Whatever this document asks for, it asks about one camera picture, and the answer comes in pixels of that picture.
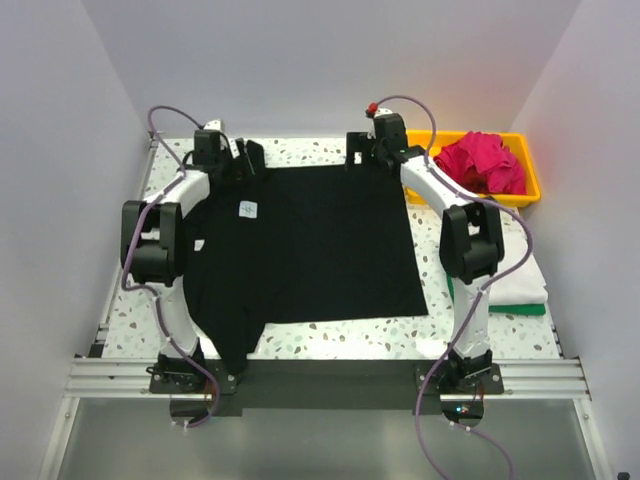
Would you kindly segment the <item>black t shirt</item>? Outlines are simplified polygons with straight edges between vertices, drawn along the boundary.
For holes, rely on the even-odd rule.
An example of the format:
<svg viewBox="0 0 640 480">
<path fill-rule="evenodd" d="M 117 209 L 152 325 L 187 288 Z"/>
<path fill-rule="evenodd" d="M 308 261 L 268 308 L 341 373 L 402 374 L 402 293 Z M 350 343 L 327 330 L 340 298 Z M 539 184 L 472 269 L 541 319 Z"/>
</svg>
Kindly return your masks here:
<svg viewBox="0 0 640 480">
<path fill-rule="evenodd" d="M 231 374 L 267 324 L 427 313 L 403 189 L 378 169 L 260 169 L 185 231 L 188 311 Z"/>
</svg>

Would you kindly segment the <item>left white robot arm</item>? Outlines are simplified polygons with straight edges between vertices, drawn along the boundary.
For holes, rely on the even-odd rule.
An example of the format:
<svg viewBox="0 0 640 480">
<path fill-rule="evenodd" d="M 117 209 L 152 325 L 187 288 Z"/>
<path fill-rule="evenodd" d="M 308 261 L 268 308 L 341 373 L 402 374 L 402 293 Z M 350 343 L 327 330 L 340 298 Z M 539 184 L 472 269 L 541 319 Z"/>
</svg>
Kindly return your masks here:
<svg viewBox="0 0 640 480">
<path fill-rule="evenodd" d="M 184 295 L 183 279 L 193 250 L 185 219 L 211 193 L 242 185 L 264 168 L 260 144 L 199 128 L 192 150 L 178 160 L 173 178 L 147 197 L 124 203 L 121 287 L 128 292 L 144 290 L 150 296 L 162 340 L 156 363 L 148 370 L 154 381 L 181 392 L 215 384 Z"/>
</svg>

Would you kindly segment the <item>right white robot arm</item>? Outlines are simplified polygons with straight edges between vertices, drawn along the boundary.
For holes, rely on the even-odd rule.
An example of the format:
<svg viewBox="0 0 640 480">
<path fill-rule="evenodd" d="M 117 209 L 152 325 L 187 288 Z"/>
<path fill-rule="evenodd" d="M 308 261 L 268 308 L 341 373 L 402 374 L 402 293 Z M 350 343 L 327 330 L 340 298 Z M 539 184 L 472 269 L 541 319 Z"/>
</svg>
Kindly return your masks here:
<svg viewBox="0 0 640 480">
<path fill-rule="evenodd" d="M 439 259 L 453 281 L 454 327 L 443 358 L 424 382 L 442 393 L 469 392 L 493 360 L 487 283 L 504 258 L 499 209 L 449 178 L 423 147 L 411 146 L 399 114 L 373 103 L 366 117 L 373 122 L 370 131 L 346 134 L 346 166 L 360 155 L 362 165 L 417 193 L 441 221 Z"/>
</svg>

